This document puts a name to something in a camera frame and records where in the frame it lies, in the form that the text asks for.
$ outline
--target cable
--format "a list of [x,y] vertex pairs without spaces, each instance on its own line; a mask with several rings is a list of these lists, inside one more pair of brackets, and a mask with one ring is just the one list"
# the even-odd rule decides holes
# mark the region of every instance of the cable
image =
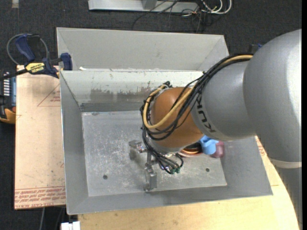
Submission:
[[[135,26],[136,22],[137,22],[140,18],[142,18],[143,16],[149,14],[150,12],[152,12],[153,10],[155,10],[156,8],[158,8],[159,6],[161,6],[162,4],[164,4],[165,2],[168,2],[168,1],[170,1],[170,0],[163,0],[160,4],[156,5],[154,8],[150,9],[150,10],[147,11],[145,14],[142,14],[140,17],[138,17],[138,18],[133,22],[131,29],[134,30],[134,26]],[[166,9],[164,9],[164,10],[158,12],[158,13],[163,13],[163,12],[169,10],[169,9],[172,9],[178,1],[180,1],[180,0],[174,0],[172,5],[170,5],[168,8],[166,8]]]
[[42,230],[43,228],[44,215],[45,215],[45,207],[43,208],[43,211],[42,211],[42,217],[40,219],[39,230]]
[[[10,54],[10,44],[11,44],[11,41],[19,36],[22,36],[24,35],[25,33],[21,33],[21,34],[17,34],[13,37],[11,37],[9,39],[9,41],[7,42],[6,44],[6,52],[8,53],[8,56],[10,57],[10,59],[12,60],[12,62],[14,62],[16,65],[20,65],[20,63],[18,63],[13,57],[12,55]],[[49,49],[47,47],[47,44],[45,43],[45,41],[42,39],[42,38],[39,38],[39,40],[43,43],[44,47],[45,47],[45,50],[46,50],[46,58],[49,59]]]
[[222,0],[219,0],[220,8],[218,10],[215,10],[215,8],[211,9],[204,0],[201,0],[201,2],[204,5],[204,7],[207,9],[207,10],[201,10],[201,11],[202,12],[209,12],[209,13],[212,13],[212,14],[226,14],[231,10],[231,7],[232,7],[232,0],[228,0],[228,3],[229,3],[228,8],[224,12],[220,12],[220,10],[223,8],[223,1]]
[[[205,85],[218,71],[220,71],[221,69],[233,63],[250,60],[252,56],[253,55],[249,55],[249,54],[240,54],[240,55],[228,56],[220,60],[218,63],[213,65],[207,72],[204,72],[201,77],[188,83],[183,88],[183,90],[181,91],[177,99],[175,100],[171,110],[155,125],[149,124],[150,123],[149,106],[151,102],[153,101],[153,99],[157,97],[157,95],[160,93],[161,90],[165,89],[166,87],[168,88],[170,87],[169,85],[170,83],[165,82],[164,84],[162,84],[161,86],[159,86],[157,89],[155,89],[149,94],[149,96],[144,101],[144,105],[140,108],[142,122],[143,122],[142,139],[143,139],[145,146],[147,147],[148,152],[151,153],[153,157],[157,160],[162,170],[166,171],[169,174],[179,173],[180,168],[183,166],[184,161],[181,158],[181,156],[176,153],[176,156],[181,161],[181,164],[179,165],[176,161],[170,158],[167,158],[165,154],[162,154],[156,151],[150,145],[147,136],[151,138],[152,140],[163,140],[169,137],[175,131],[176,128],[180,127],[185,122],[185,120],[187,119],[188,115],[190,114],[192,108],[194,107],[196,103],[197,97],[202,93]],[[158,131],[151,130],[151,129],[156,129],[157,127],[160,127],[170,117],[170,115],[173,114],[174,110],[176,110],[180,105],[181,107],[180,107],[180,110],[178,111],[176,118],[172,121],[172,123],[168,127],[162,130],[158,130]],[[184,120],[178,126],[179,119],[183,116],[183,114],[185,113],[188,107],[190,107],[190,110],[186,114]]]
[[[179,97],[177,98],[177,100],[175,101],[176,104],[173,106],[173,108],[162,118],[162,120],[160,120],[157,124],[155,125],[149,125],[148,121],[147,121],[147,117],[149,116],[148,114],[148,106],[150,104],[150,102],[152,101],[152,99],[154,98],[154,96],[161,90],[161,87],[159,87],[158,89],[156,89],[155,91],[153,91],[150,96],[146,99],[145,104],[141,107],[141,114],[142,114],[142,119],[143,119],[143,123],[144,126],[147,128],[147,131],[149,133],[149,135],[157,135],[157,134],[162,134],[165,132],[168,132],[163,138],[155,138],[157,140],[162,140],[166,137],[168,137],[176,128],[177,122],[178,120],[181,118],[181,116],[184,114],[184,112],[186,111],[187,107],[191,104],[191,102],[193,101],[193,99],[200,94],[200,92],[202,91],[203,87],[205,86],[205,84],[209,81],[209,79],[216,74],[220,69],[233,64],[233,62],[238,62],[238,61],[243,61],[243,60],[249,60],[252,58],[252,55],[235,55],[235,56],[231,56],[231,57],[226,57],[223,60],[221,60],[220,62],[218,62],[217,64],[215,64],[211,69],[209,69],[207,71],[207,73],[204,73],[204,75],[201,78],[198,78],[197,83],[189,89],[188,92],[186,92],[181,98],[180,96],[182,95],[182,93],[185,91],[185,89],[191,84],[189,83],[184,90],[180,93]],[[157,127],[160,127],[172,114],[173,112],[179,107],[179,105],[182,105],[180,111],[178,112],[178,115],[176,117],[176,119],[165,129],[160,130],[158,132],[152,132],[149,129],[154,129]]]

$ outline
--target black carpet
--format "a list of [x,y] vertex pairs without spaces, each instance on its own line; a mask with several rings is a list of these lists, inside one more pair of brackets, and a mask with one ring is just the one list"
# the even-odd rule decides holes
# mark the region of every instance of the black carpet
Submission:
[[[302,0],[233,0],[227,15],[208,16],[197,33],[224,35],[230,54],[302,28]],[[13,69],[6,43],[15,34],[40,34],[57,57],[56,27],[195,33],[198,20],[168,13],[88,11],[88,0],[0,0],[0,69]],[[24,62],[22,57],[16,59]],[[39,229],[42,209],[13,210],[15,127],[0,123],[0,229]],[[61,208],[47,208],[43,229],[55,229]]]

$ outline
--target blue clamp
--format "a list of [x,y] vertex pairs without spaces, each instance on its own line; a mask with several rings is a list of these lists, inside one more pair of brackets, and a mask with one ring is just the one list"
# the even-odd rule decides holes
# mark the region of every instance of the blue clamp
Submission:
[[60,56],[61,60],[63,61],[64,64],[64,70],[72,70],[72,61],[71,61],[71,56],[69,53],[63,53]]
[[15,45],[18,51],[28,59],[28,62],[32,62],[35,60],[35,55],[33,54],[30,46],[28,45],[27,37],[28,37],[28,34],[23,34],[19,36],[15,40]]
[[202,151],[204,154],[211,155],[216,152],[216,143],[218,143],[218,140],[211,139],[208,136],[204,136],[199,140],[199,143],[201,144]]
[[50,65],[47,58],[43,58],[42,61],[44,62],[46,69],[44,71],[42,71],[41,74],[46,74],[46,75],[57,78],[58,77],[57,76],[58,70],[55,67]]

